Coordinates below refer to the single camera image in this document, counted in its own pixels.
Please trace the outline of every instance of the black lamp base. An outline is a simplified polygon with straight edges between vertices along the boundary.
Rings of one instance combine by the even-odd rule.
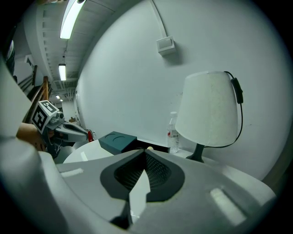
[[[202,160],[202,157],[201,157],[204,147],[205,146],[202,144],[197,144],[194,153],[192,155],[188,156],[187,159],[204,163],[204,161]]]

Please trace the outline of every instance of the fluorescent light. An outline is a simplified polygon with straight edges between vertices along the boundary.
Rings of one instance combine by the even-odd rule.
[[[77,16],[86,1],[84,0],[82,3],[78,2],[81,2],[81,0],[69,0],[68,2],[60,31],[60,38],[62,39],[69,39],[71,37]]]
[[[66,80],[66,68],[65,64],[59,64],[59,74],[61,80]]]

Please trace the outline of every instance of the person's arm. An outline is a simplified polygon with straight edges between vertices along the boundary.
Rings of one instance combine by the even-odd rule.
[[[41,134],[33,124],[21,123],[16,137],[33,145],[38,151],[45,151],[46,146]]]

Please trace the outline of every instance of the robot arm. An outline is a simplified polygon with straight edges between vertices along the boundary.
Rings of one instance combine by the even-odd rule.
[[[41,133],[47,144],[47,151],[53,158],[58,156],[61,146],[72,142],[82,142],[88,139],[87,131],[83,128],[66,122],[64,114],[49,101],[39,101],[32,115],[32,123]],[[54,131],[54,136],[49,137],[49,131]]]

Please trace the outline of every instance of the water bottle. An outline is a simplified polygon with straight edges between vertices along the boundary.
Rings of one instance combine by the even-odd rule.
[[[175,129],[177,112],[171,112],[170,115],[171,120],[168,126],[168,147],[170,147],[170,153],[174,154],[178,151],[179,147],[179,133]]]

